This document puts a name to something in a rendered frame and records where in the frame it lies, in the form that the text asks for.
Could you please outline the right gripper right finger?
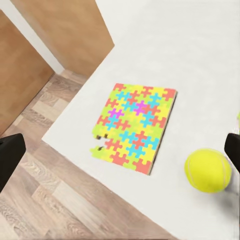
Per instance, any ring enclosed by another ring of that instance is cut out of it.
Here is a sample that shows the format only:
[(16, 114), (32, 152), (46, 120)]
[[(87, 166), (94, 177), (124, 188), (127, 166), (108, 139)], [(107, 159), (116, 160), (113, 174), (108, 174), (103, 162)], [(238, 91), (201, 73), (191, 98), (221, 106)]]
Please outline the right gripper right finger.
[(236, 133), (229, 133), (227, 135), (224, 151), (240, 172), (240, 135)]

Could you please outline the tennis ball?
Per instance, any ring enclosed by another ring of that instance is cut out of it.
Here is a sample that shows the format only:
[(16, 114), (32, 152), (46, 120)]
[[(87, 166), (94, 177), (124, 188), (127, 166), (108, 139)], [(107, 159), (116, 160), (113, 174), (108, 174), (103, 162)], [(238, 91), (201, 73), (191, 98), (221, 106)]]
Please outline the tennis ball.
[(192, 152), (186, 159), (185, 175), (193, 188), (203, 193), (218, 193), (230, 183), (232, 169), (220, 152), (202, 148)]

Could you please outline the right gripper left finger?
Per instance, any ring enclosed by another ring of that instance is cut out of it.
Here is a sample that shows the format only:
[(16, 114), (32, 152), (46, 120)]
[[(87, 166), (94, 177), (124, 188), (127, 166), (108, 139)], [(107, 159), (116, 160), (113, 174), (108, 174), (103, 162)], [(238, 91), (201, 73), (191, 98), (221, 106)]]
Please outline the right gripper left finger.
[(0, 138), (0, 193), (26, 153), (22, 133)]

